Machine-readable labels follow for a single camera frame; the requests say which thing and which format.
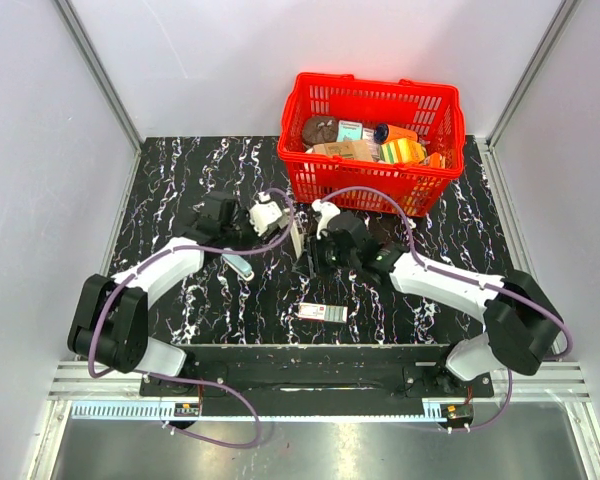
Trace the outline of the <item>small light blue stapler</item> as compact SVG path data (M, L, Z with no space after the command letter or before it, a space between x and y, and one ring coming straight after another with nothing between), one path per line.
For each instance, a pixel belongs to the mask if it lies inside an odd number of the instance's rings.
M255 274L251 264L245 260L242 256L236 255L231 251L225 252L221 255L223 262L228 265L236 275L242 280L249 282Z

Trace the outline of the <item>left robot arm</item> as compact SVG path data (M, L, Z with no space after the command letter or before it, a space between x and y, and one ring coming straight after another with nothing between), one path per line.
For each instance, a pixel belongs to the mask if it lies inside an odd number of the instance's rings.
M280 189L260 192L243 207L237 197L209 193L199 208L185 214L172 237L137 265L112 276L94 274L84 283L69 331L69 350L87 361L93 378L111 372L162 376L175 395L191 392L195 369L186 353L152 338L148 316L154 304L186 278L219 258L234 259L248 277L246 257L276 248L290 235L294 209Z

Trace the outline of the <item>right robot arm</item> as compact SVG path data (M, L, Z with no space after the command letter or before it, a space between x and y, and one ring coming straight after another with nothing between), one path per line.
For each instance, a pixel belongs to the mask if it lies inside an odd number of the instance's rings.
M480 274L415 257L406 245L378 242L365 223L330 202L313 205L317 226L296 269L310 277L352 271L378 287L417 295L460 311L483 331L450 347L434 375L436 387L456 396L478 376L509 369L533 376L549 356L561 319L527 273Z

